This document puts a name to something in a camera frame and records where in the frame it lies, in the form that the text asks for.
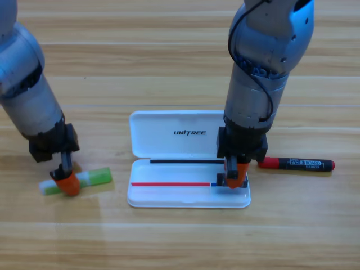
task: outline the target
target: open plastic case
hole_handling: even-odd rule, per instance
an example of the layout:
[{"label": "open plastic case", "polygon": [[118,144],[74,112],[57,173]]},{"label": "open plastic case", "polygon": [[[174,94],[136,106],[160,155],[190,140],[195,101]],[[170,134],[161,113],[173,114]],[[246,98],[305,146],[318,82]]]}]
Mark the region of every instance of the open plastic case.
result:
[{"label": "open plastic case", "polygon": [[244,208],[250,186],[216,185],[223,111],[136,111],[130,118],[132,165],[128,203],[140,208]]}]

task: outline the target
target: unitree logo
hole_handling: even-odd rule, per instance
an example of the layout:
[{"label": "unitree logo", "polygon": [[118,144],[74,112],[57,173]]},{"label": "unitree logo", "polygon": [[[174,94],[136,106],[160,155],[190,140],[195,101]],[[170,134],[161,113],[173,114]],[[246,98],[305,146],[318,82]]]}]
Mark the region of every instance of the unitree logo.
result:
[{"label": "unitree logo", "polygon": [[206,131],[174,131],[174,135],[206,135]]}]

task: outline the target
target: marker label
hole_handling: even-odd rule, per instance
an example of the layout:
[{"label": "marker label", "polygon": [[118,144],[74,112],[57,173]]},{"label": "marker label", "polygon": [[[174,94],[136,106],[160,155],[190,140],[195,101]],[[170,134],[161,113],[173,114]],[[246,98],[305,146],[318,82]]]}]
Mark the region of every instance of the marker label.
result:
[{"label": "marker label", "polygon": [[301,160],[301,159],[287,159],[287,170],[324,170],[324,163],[319,160]]}]

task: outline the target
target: wooden surface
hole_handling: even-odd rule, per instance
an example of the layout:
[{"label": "wooden surface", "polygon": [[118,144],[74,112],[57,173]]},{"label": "wooden surface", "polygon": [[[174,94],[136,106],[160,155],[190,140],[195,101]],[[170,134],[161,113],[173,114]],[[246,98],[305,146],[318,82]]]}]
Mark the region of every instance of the wooden surface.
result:
[{"label": "wooden surface", "polygon": [[316,0],[312,42],[289,79],[269,155],[334,159],[332,175],[250,166],[243,210],[127,204],[128,116],[223,109],[238,0],[20,0],[46,76],[79,134],[83,170],[114,183],[44,197],[59,157],[36,164],[0,114],[0,269],[360,269],[360,3]]}]

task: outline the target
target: green eraser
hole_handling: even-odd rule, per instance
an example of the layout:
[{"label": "green eraser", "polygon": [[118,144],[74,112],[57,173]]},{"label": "green eraser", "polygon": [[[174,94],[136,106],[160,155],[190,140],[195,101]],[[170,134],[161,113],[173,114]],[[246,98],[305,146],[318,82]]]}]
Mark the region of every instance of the green eraser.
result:
[{"label": "green eraser", "polygon": [[[76,174],[80,182],[80,188],[96,186],[109,183],[113,180],[110,168],[102,168],[81,172]],[[40,191],[43,195],[59,194],[61,190],[58,188],[54,180],[46,180],[39,184]]]}]

